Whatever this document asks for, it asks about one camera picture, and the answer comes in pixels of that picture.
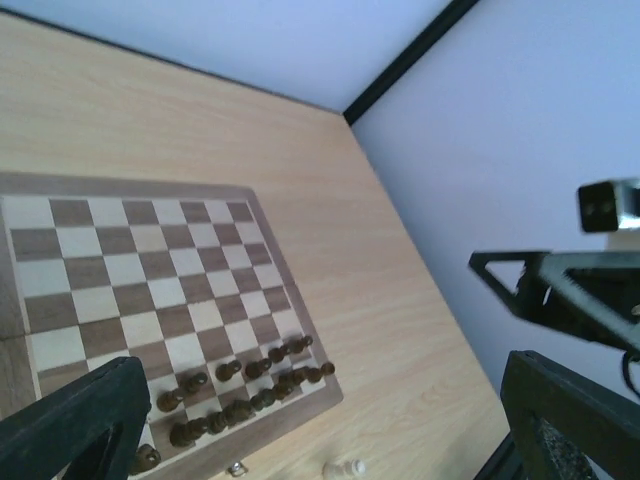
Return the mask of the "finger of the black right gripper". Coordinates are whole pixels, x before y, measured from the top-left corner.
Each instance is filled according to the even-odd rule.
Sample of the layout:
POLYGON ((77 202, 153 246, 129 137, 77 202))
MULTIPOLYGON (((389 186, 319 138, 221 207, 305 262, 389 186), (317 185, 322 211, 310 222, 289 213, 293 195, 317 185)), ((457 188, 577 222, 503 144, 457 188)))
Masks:
POLYGON ((619 350, 639 348, 637 251, 476 251, 470 269, 517 318, 619 350), (521 262, 513 291, 491 263, 521 262))

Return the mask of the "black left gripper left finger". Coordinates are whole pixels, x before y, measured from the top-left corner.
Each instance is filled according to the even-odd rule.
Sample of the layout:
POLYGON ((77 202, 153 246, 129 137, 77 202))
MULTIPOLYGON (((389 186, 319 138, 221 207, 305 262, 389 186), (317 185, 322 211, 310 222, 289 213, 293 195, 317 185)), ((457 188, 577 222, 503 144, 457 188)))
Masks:
POLYGON ((1 421, 1 477, 126 479, 150 408, 141 361, 111 360, 1 421))

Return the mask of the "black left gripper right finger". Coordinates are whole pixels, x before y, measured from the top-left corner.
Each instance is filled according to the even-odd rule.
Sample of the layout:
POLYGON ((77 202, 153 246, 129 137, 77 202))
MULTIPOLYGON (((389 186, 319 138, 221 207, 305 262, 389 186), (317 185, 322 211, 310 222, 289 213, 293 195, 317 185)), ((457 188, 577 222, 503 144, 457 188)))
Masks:
POLYGON ((639 405, 534 351, 509 354, 501 402, 530 479, 639 477, 639 405))

